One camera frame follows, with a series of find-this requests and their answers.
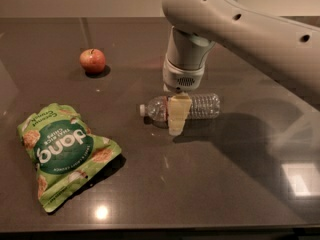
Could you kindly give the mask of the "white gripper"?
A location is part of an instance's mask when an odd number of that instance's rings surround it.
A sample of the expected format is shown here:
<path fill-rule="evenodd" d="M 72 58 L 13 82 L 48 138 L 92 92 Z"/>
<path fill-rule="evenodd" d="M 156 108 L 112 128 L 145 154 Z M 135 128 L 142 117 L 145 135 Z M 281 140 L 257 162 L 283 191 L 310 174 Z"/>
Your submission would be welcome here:
<path fill-rule="evenodd" d="M 165 58 L 162 76 L 164 89 L 176 94 L 168 99 L 168 126 L 171 136 L 179 136 L 188 117 L 192 100 L 187 93 L 196 90 L 201 83 L 205 67 L 196 70 L 180 69 Z"/>

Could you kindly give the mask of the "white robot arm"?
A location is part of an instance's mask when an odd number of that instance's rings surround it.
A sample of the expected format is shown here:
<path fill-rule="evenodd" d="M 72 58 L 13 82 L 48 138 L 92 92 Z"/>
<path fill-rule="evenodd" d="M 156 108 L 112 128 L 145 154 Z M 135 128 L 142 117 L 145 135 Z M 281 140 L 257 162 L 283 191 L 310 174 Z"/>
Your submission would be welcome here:
<path fill-rule="evenodd" d="M 199 87 L 207 56 L 220 44 L 314 108 L 320 107 L 320 29 L 246 8 L 235 0 L 162 0 L 172 28 L 164 88 Z"/>

